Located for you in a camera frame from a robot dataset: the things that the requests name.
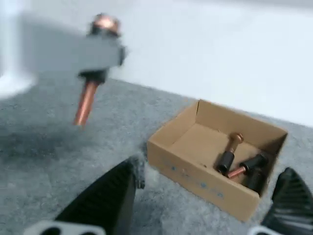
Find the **open cardboard box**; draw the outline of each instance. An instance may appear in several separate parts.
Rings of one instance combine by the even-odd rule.
[[[246,176],[228,179],[215,165],[229,142],[241,133],[231,170],[260,151],[269,156],[267,180],[260,193],[245,187]],[[149,164],[199,197],[241,221],[255,212],[287,137],[283,129],[200,100],[162,126],[147,143]]]

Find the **white wall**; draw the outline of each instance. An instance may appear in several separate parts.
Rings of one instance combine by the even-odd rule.
[[[313,126],[313,8],[235,0],[32,1],[36,14],[80,31],[99,12],[116,15],[130,50],[119,79]]]

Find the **black cylindrical part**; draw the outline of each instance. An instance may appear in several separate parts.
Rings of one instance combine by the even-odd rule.
[[[233,163],[234,157],[235,156],[232,152],[225,151],[217,165],[217,171],[223,175],[227,174]]]
[[[268,163],[268,158],[263,154],[257,154],[255,157],[245,160],[244,162],[240,163],[240,167],[244,167],[246,169],[246,173],[251,171],[256,167],[264,167]]]
[[[265,175],[260,168],[254,169],[247,180],[246,187],[260,194],[265,183]]]

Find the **cardboard box flap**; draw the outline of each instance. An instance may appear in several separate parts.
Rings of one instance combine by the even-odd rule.
[[[274,155],[287,137],[287,131],[281,128],[204,100],[199,101],[196,123],[227,135],[239,132],[245,142]]]
[[[174,119],[162,126],[150,137],[149,141],[166,147],[171,146],[196,122],[198,104],[196,102],[189,106]]]

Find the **copper electrode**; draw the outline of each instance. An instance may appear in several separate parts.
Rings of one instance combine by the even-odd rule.
[[[264,154],[258,153],[253,158],[246,159],[239,164],[239,167],[227,174],[229,179],[232,179],[240,174],[249,173],[256,167],[264,167],[268,164],[268,157]]]
[[[234,153],[239,144],[244,141],[244,137],[240,133],[232,133],[230,134],[231,141],[228,144],[227,151]]]
[[[246,168],[245,168],[244,166],[242,166],[242,167],[240,167],[240,168],[238,168],[238,169],[236,169],[236,170],[233,170],[233,171],[229,172],[229,173],[227,174],[227,177],[228,177],[229,179],[233,179],[233,178],[235,178],[237,175],[243,174],[243,173],[245,173],[245,172],[246,172]]]
[[[91,111],[93,97],[96,93],[96,90],[99,86],[99,83],[96,81],[87,80],[81,94],[78,110],[76,113],[75,125],[85,125]]]

